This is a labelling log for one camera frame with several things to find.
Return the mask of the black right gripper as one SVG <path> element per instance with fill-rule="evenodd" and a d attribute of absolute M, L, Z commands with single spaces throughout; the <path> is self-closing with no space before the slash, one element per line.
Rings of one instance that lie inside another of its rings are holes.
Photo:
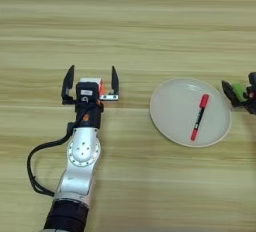
<path fill-rule="evenodd" d="M 239 97 L 236 96 L 233 87 L 227 81 L 222 81 L 222 89 L 226 97 L 230 100 L 233 107 L 244 107 L 250 114 L 256 115 L 256 91 L 240 91 Z"/>

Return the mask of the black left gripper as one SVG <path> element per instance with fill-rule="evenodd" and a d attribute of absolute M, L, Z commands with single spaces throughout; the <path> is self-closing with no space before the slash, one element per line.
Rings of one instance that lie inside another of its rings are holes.
<path fill-rule="evenodd" d="M 73 87 L 74 82 L 74 69 L 75 66 L 72 65 L 63 80 L 62 85 L 62 97 L 68 97 L 69 91 Z M 80 127 L 90 127 L 99 128 L 101 124 L 101 114 L 104 112 L 103 101 L 118 101 L 119 100 L 119 78 L 117 71 L 114 66 L 112 66 L 112 79 L 111 88 L 113 94 L 102 95 L 99 98 L 82 96 L 80 99 L 74 100 L 72 97 L 64 99 L 62 103 L 64 105 L 74 105 L 76 120 L 74 122 L 69 122 L 69 128 L 80 128 Z"/>

